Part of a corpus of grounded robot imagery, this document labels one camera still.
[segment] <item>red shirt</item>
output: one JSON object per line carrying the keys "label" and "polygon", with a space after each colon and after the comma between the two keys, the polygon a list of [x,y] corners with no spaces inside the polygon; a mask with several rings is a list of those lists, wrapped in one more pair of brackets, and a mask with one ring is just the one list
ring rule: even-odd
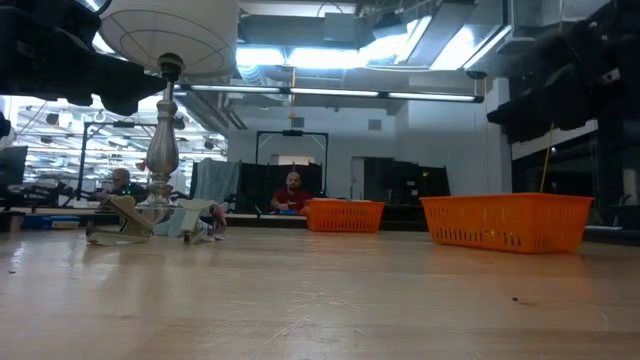
{"label": "red shirt", "polygon": [[280,190],[273,194],[273,198],[280,204],[289,205],[289,209],[300,211],[304,208],[304,202],[311,200],[313,196],[304,190],[298,190],[293,194],[290,194],[288,190]]}

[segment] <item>bald man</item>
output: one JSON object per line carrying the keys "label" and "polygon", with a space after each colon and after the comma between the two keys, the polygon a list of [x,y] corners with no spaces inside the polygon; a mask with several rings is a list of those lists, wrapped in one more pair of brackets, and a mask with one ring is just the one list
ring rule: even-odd
{"label": "bald man", "polygon": [[302,179],[300,174],[291,172],[287,175],[287,188],[276,191],[271,199],[271,206],[278,210],[296,210],[300,212],[304,208],[304,203],[311,200],[311,193],[300,189]]}
{"label": "bald man", "polygon": [[98,200],[104,199],[107,195],[130,195],[136,199],[136,203],[143,202],[147,199],[147,190],[137,183],[131,182],[131,174],[127,169],[115,169],[111,175],[113,181],[113,190],[108,194],[106,192],[96,193]]}

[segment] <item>man in red shirt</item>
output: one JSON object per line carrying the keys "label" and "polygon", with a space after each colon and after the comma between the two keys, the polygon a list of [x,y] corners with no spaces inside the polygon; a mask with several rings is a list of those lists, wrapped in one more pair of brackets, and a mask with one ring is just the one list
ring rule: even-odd
{"label": "man in red shirt", "polygon": [[296,210],[300,212],[304,209],[304,203],[311,200],[311,193],[301,190],[302,181],[300,175],[291,172],[287,175],[287,188],[276,191],[271,199],[271,206],[278,210]]}

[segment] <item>wooden object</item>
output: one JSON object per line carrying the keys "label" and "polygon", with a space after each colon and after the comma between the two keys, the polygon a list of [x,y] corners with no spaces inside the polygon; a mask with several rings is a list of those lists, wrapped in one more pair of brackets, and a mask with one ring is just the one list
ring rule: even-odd
{"label": "wooden object", "polygon": [[87,246],[81,231],[0,235],[0,359],[640,353],[640,248],[519,255],[434,245],[425,233],[226,235],[187,247],[156,237]]}
{"label": "wooden object", "polygon": [[131,196],[107,196],[101,203],[101,209],[109,209],[120,217],[118,231],[97,229],[92,222],[87,224],[87,242],[98,245],[116,245],[118,242],[141,243],[149,240],[153,224],[138,214],[136,201]]}
{"label": "wooden object", "polygon": [[200,214],[208,209],[215,201],[202,199],[179,199],[178,206],[184,208],[185,215],[180,229],[183,231],[185,243],[196,243],[201,240],[203,233],[206,235],[206,228],[200,226]]}

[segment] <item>orange plastic basket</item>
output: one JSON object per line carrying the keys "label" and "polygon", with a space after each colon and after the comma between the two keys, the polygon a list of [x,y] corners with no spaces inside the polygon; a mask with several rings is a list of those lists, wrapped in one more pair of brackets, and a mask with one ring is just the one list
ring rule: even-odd
{"label": "orange plastic basket", "polygon": [[592,199],[523,193],[420,200],[433,241],[536,254],[576,251]]}
{"label": "orange plastic basket", "polygon": [[307,226],[312,231],[377,232],[384,203],[310,200]]}

